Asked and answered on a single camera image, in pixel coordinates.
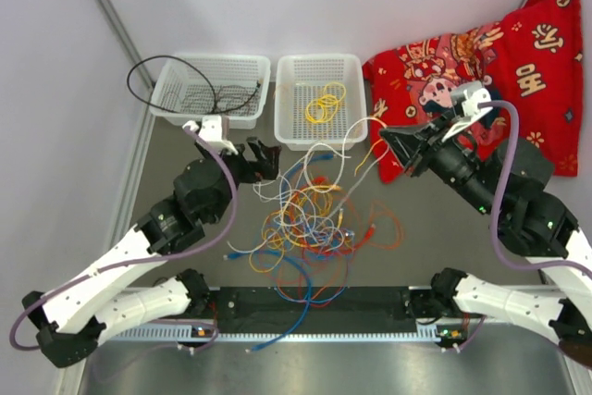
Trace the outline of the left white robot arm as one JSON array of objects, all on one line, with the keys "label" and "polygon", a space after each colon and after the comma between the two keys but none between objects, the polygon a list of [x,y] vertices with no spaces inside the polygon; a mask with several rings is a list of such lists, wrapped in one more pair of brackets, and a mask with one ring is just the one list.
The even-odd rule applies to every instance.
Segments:
[{"label": "left white robot arm", "polygon": [[186,269],[147,290],[123,291],[147,272],[208,249],[204,226],[237,210],[241,184],[278,176],[281,148],[250,137],[234,148],[198,148],[201,158],[174,179],[173,192],[152,206],[103,256],[62,290],[32,291],[22,304],[35,325],[36,349],[55,367],[74,365],[125,330],[170,316],[200,317],[210,290]]}]

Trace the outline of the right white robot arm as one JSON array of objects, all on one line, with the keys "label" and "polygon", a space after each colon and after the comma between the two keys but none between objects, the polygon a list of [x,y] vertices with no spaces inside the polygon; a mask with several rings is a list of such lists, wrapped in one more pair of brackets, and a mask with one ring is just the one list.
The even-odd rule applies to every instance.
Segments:
[{"label": "right white robot arm", "polygon": [[417,177],[429,170],[477,212],[490,217],[499,259],[522,257],[507,267],[542,271],[560,297],[537,296],[494,285],[446,267],[430,282],[431,302],[442,316],[458,312],[493,317],[529,330],[578,364],[591,365],[591,244],[577,218],[547,192],[553,167],[512,130],[485,160],[457,142],[442,119],[418,127],[380,130],[403,167]]}]

